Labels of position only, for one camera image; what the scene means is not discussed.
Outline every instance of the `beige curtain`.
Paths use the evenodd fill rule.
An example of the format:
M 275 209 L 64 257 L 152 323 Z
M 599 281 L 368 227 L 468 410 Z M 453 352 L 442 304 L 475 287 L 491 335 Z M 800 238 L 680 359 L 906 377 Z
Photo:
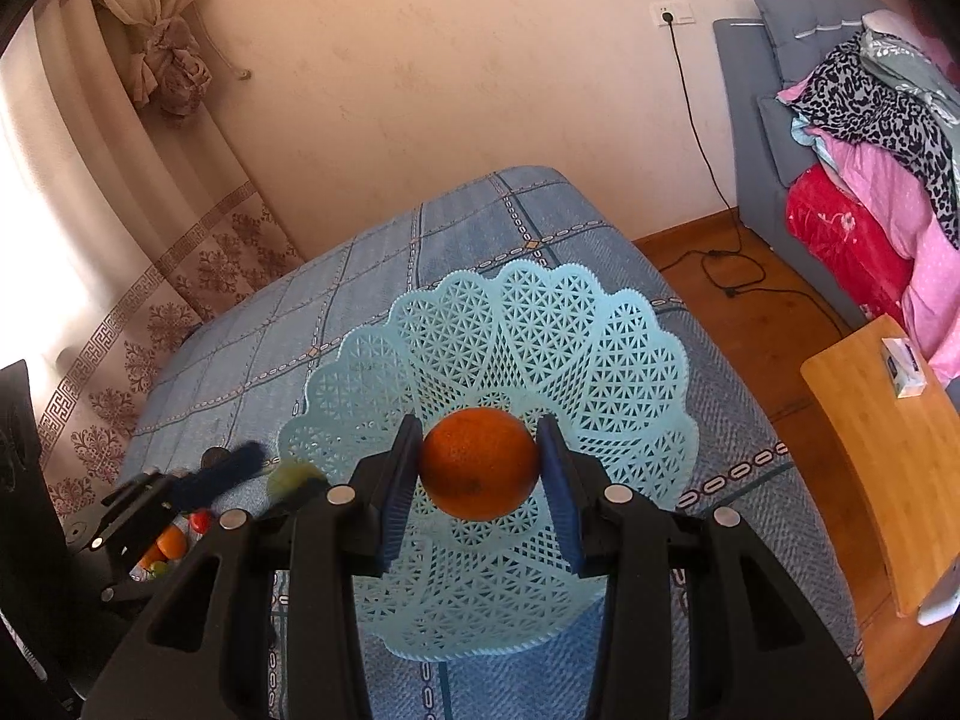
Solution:
M 200 101 L 189 1 L 40 0 L 0 59 L 0 364 L 27 359 L 60 514 L 190 328 L 302 263 Z

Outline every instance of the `leopard print scarf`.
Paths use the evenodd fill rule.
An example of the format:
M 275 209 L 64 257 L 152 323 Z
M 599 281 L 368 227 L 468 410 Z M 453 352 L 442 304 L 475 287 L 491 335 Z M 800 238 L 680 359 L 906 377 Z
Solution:
M 937 223 L 960 248 L 953 148 L 920 100 L 891 89 L 863 67 L 860 34 L 827 56 L 792 107 L 841 141 L 890 151 L 923 182 Z

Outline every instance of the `pink blanket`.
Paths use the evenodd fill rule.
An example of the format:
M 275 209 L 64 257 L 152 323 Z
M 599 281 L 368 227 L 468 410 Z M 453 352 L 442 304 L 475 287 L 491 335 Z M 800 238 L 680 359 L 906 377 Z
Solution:
M 920 180 L 889 151 L 870 143 L 852 146 L 829 132 L 819 135 L 840 177 L 880 223 L 894 251 L 914 260 L 901 298 L 910 337 L 946 385 L 960 376 L 960 251 L 949 245 Z

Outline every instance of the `power cord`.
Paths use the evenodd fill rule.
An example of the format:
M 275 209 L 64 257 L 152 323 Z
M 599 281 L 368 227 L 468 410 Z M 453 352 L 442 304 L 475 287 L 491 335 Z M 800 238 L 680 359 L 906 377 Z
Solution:
M 767 271 L 760 262 L 752 258 L 748 254 L 743 252 L 743 236 L 740 234 L 740 225 L 737 223 L 736 212 L 733 210 L 733 206 L 727 201 L 726 196 L 724 196 L 723 191 L 720 189 L 720 184 L 717 182 L 716 174 L 713 172 L 713 165 L 710 165 L 709 158 L 707 158 L 707 151 L 704 151 L 704 145 L 700 140 L 700 134 L 697 131 L 697 125 L 693 121 L 693 107 L 690 105 L 690 94 L 686 88 L 686 76 L 683 73 L 683 62 L 680 61 L 680 49 L 677 47 L 677 34 L 673 28 L 673 14 L 669 11 L 665 12 L 662 16 L 666 25 L 670 29 L 670 42 L 673 44 L 673 55 L 677 60 L 677 70 L 680 71 L 680 85 L 683 87 L 683 100 L 686 103 L 686 114 L 688 119 L 690 119 L 690 129 L 693 130 L 693 137 L 697 142 L 697 148 L 700 150 L 700 156 L 704 159 L 704 165 L 707 165 L 707 171 L 710 174 L 710 181 L 713 182 L 713 187 L 716 189 L 718 196 L 723 200 L 723 204 L 727 206 L 727 210 L 730 212 L 730 220 L 733 225 L 733 232 L 736 232 L 736 248 L 732 250 L 730 248 L 712 248 L 711 250 L 704 251 L 698 250 L 697 248 L 692 248 L 691 250 L 683 252 L 676 260 L 670 263 L 663 268 L 660 268 L 659 271 L 664 274 L 666 271 L 669 271 L 671 268 L 678 266 L 683 260 L 688 257 L 691 257 L 695 254 L 700 255 L 700 270 L 703 271 L 704 276 L 707 277 L 707 281 L 712 284 L 718 290 L 726 295 L 728 298 L 738 298 L 741 295 L 747 295 L 747 293 L 783 293 L 784 295 L 801 295 L 803 298 L 809 300 L 813 305 L 817 307 L 817 310 L 820 311 L 833 325 L 834 330 L 837 331 L 837 335 L 840 338 L 843 338 L 844 332 L 840 329 L 840 325 L 836 323 L 833 317 L 829 314 L 827 309 L 817 301 L 816 298 L 813 298 L 813 295 L 805 293 L 802 290 L 787 290 L 787 289 L 776 289 L 773 287 L 760 287 L 764 281 L 767 280 Z M 707 268 L 707 261 L 709 260 L 721 260 L 725 257 L 736 258 L 740 260 L 746 260 L 747 262 L 754 265 L 758 271 L 760 271 L 760 277 L 752 279 L 750 281 L 743 281 L 738 284 L 721 284 L 717 281 L 713 275 L 710 273 Z

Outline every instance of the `orange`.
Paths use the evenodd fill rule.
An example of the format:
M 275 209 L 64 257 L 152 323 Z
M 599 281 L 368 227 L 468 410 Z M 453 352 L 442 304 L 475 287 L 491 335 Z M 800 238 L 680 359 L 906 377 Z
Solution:
M 167 560 L 179 560 L 186 555 L 186 536 L 184 531 L 176 525 L 167 525 L 166 530 L 157 537 L 157 546 L 160 547 Z
M 144 571 L 149 571 L 150 566 L 158 560 L 166 560 L 166 557 L 162 552 L 160 552 L 160 547 L 157 546 L 157 543 L 154 542 L 150 545 L 150 549 L 148 549 L 144 553 L 143 557 L 140 558 L 140 562 L 138 562 L 137 565 L 139 565 Z
M 515 416 L 464 409 L 427 434 L 419 475 L 430 500 L 450 517 L 488 520 L 527 499 L 539 477 L 539 455 Z

